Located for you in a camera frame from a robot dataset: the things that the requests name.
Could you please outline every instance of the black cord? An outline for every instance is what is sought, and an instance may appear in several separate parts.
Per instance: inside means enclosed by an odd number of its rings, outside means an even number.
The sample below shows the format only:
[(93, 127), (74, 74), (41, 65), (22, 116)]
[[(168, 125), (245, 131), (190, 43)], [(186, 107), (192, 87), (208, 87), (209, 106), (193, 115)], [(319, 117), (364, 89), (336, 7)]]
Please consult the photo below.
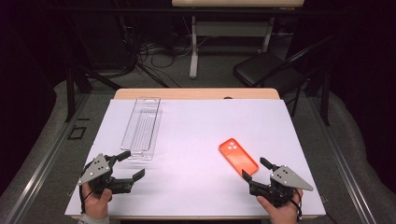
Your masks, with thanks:
[(180, 87), (181, 88), (181, 86), (180, 85), (178, 85), (176, 82), (175, 82), (175, 80), (174, 79), (172, 79), (168, 74), (166, 74), (165, 72), (163, 72), (163, 71), (161, 71), (161, 70), (159, 70), (159, 69), (155, 69), (155, 68), (152, 68), (152, 67), (149, 67), (149, 66), (146, 66), (146, 65), (144, 65), (143, 64), (143, 66), (145, 66), (146, 68), (148, 68), (148, 69), (151, 69), (155, 74), (157, 74), (157, 76), (158, 77), (160, 77), (160, 75), (157, 73), (157, 72), (160, 72), (160, 73), (162, 73), (162, 74), (164, 74), (164, 75), (166, 75), (169, 79), (171, 79), (171, 81), (175, 84), (175, 85), (177, 85), (178, 87)]
[(169, 66), (171, 66), (171, 65), (173, 64), (173, 62), (175, 61), (175, 55), (174, 55), (173, 53), (170, 53), (170, 54), (171, 54), (171, 57), (172, 57), (172, 61), (171, 61), (169, 64), (167, 64), (167, 65), (159, 66), (159, 65), (154, 64), (153, 58), (154, 58), (154, 55), (155, 55), (155, 54), (152, 54), (152, 55), (151, 55), (150, 62), (151, 62), (151, 64), (152, 64), (154, 67), (157, 67), (157, 68), (166, 68), (166, 67), (169, 67)]
[(332, 220), (332, 223), (337, 224), (337, 221), (328, 212), (326, 212), (326, 216)]
[(192, 43), (191, 43), (191, 39), (189, 38), (189, 40), (186, 41), (186, 44), (185, 44), (184, 48), (183, 48), (181, 51), (177, 52), (177, 53), (176, 53), (176, 56), (185, 56), (185, 55), (189, 54), (189, 52), (191, 51), (191, 48), (192, 48)]
[[(88, 167), (91, 166), (91, 164), (92, 161), (88, 162), (88, 164), (84, 166), (84, 169), (82, 169), (80, 177), (82, 177), (85, 174), (85, 172), (87, 171)], [(78, 189), (79, 189), (79, 200), (81, 201), (81, 214), (83, 214), (85, 213), (85, 200), (87, 199), (88, 196), (91, 195), (93, 190), (84, 198), (84, 194), (82, 193), (82, 185), (80, 185)]]
[(85, 196), (84, 202), (85, 202), (85, 200), (86, 200), (92, 193), (93, 193), (93, 190), (91, 190), (91, 192), (90, 192), (87, 196)]
[(155, 77), (154, 75), (152, 75), (143, 64), (139, 63), (137, 65), (138, 67), (140, 67), (146, 74), (148, 74), (152, 79), (154, 79), (154, 81), (158, 82), (159, 84), (161, 84), (163, 87), (165, 88), (169, 88), (168, 85), (166, 85), (160, 78)]
[(301, 208), (303, 207), (303, 199), (297, 189), (294, 189), (294, 191), (295, 191), (295, 193), (297, 193), (297, 195), (300, 199), (300, 205), (297, 204), (294, 200), (292, 200), (292, 199), (290, 199), (290, 200), (298, 209), (297, 222), (299, 222), (301, 220), (301, 217), (303, 216), (303, 212), (301, 211)]
[(149, 67), (143, 63), (141, 63), (139, 66), (143, 66), (145, 68), (145, 70), (142, 69), (142, 71), (148, 73), (149, 76), (154, 76), (154, 77), (158, 78), (164, 84), (163, 78), (156, 71), (154, 71), (152, 67)]
[(145, 62), (146, 59), (149, 57), (149, 47), (148, 47), (147, 44), (141, 44), (139, 48), (140, 48), (140, 51), (139, 51), (139, 53), (137, 55), (140, 56), (141, 62)]

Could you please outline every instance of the gray carpet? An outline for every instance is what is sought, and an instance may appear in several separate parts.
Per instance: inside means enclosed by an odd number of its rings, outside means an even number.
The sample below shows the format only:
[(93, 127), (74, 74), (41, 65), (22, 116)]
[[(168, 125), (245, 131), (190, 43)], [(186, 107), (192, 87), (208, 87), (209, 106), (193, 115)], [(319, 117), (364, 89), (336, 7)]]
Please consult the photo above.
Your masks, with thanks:
[[(284, 56), (284, 48), (278, 48), (279, 42), (273, 43), (271, 50)], [(190, 58), (177, 57), (171, 66), (159, 68), (167, 73), (178, 85), (184, 88), (191, 87), (242, 87), (232, 76), (233, 65), (248, 57), (246, 54), (222, 52), (215, 54), (201, 51), (198, 67), (198, 78), (189, 78)], [(155, 55), (155, 62), (167, 64), (168, 56)], [(170, 86), (175, 87), (171, 79), (161, 75)], [(113, 79), (123, 87), (131, 88), (160, 88), (145, 74), (134, 70), (132, 74)], [(67, 193), (74, 188), (79, 177), (84, 161), (90, 150), (93, 139), (100, 127), (103, 115), (106, 112), (109, 100), (114, 91), (98, 81), (92, 80), (95, 91), (88, 96), (79, 95), (86, 99), (81, 106), (78, 116), (70, 124), (71, 127), (85, 127), (81, 139), (67, 139), (71, 133), (67, 132), (65, 139), (59, 145), (59, 154), (54, 158), (45, 181), (31, 204), (27, 204), (26, 213), (21, 215), (21, 223), (76, 223), (71, 217), (64, 215), (64, 210), (70, 199)], [(52, 115), (37, 140), (25, 164), (14, 178), (6, 192), (0, 199), (0, 223), (6, 223), (12, 214), (14, 205), (23, 194), (35, 169), (52, 150), (59, 134), (63, 132), (64, 119), (66, 118), (65, 85), (61, 83), (56, 89), (58, 94), (57, 104)], [(308, 165), (316, 181), (320, 195), (324, 195), (327, 202), (324, 204), (326, 211), (337, 223), (361, 223), (359, 212), (352, 202), (349, 189), (345, 180), (340, 175), (339, 166), (335, 162), (332, 144), (329, 143), (328, 134), (324, 131), (321, 121), (317, 118), (318, 109), (315, 107), (317, 99), (302, 96), (295, 117), (292, 119), (295, 130), (300, 139)], [(375, 175), (365, 159), (364, 145), (359, 129), (353, 118), (350, 117), (344, 104), (334, 95), (330, 100), (330, 130), (339, 146), (348, 167), (358, 182), (362, 194), (369, 205), (377, 223), (392, 223), (396, 220), (395, 194), (385, 188)], [(333, 223), (329, 217), (318, 217), (303, 220), (302, 223)]]

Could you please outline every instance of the white table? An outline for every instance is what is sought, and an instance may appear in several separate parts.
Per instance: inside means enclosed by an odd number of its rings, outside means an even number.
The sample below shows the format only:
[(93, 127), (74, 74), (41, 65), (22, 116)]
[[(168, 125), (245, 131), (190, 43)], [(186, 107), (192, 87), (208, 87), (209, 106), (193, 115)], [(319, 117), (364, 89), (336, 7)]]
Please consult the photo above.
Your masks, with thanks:
[[(199, 91), (205, 95), (205, 92), (210, 90), (193, 89), (191, 92)], [(233, 95), (229, 89), (218, 90), (223, 91), (225, 96)], [(164, 95), (165, 99), (169, 93), (169, 91), (145, 90), (141, 92), (158, 92), (158, 95), (141, 96)], [(111, 218), (267, 217), (255, 197), (249, 195), (248, 183), (219, 153), (219, 145), (231, 137), (235, 138), (258, 164), (260, 157), (265, 157), (277, 165), (288, 165), (304, 178), (314, 187), (314, 191), (304, 192), (303, 215), (305, 217), (325, 215), (315, 182), (283, 101), (165, 99), (161, 102), (163, 114), (154, 159), (125, 160), (114, 166), (113, 176), (116, 178), (130, 178), (142, 168), (146, 169), (146, 175), (134, 184), (131, 193), (113, 196), (109, 204)], [(111, 101), (87, 162), (99, 153), (109, 156), (121, 153), (120, 143), (133, 106), (134, 100)], [(268, 184), (271, 173), (260, 165), (253, 179)], [(78, 190), (75, 190), (65, 214), (75, 218), (80, 216)]]

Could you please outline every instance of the orange phone case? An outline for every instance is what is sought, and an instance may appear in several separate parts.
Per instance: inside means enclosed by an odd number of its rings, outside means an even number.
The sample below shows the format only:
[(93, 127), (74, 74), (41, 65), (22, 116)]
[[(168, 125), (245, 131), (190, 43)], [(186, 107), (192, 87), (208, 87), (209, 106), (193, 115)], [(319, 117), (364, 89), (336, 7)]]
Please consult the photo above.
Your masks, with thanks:
[(219, 151), (241, 176), (242, 169), (249, 175), (254, 174), (259, 169), (257, 163), (251, 159), (246, 151), (233, 138), (221, 144), (219, 146)]

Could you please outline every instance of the black chair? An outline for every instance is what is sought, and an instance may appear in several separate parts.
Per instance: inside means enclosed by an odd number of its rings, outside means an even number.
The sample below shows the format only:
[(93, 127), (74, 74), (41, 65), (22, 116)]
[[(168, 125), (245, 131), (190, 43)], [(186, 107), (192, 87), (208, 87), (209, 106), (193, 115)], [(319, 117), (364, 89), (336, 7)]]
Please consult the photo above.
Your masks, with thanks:
[(233, 75), (246, 87), (274, 88), (282, 98), (286, 93), (296, 90), (293, 99), (286, 102), (289, 104), (294, 101), (291, 116), (297, 108), (298, 98), (303, 84), (313, 75), (318, 74), (324, 66), (323, 61), (327, 57), (319, 57), (322, 63), (317, 63), (315, 67), (305, 68), (307, 72), (301, 73), (295, 69), (297, 64), (304, 59), (312, 58), (323, 52), (334, 41), (334, 36), (328, 36), (318, 43), (289, 57), (283, 61), (271, 52), (264, 52), (251, 57), (233, 67)]

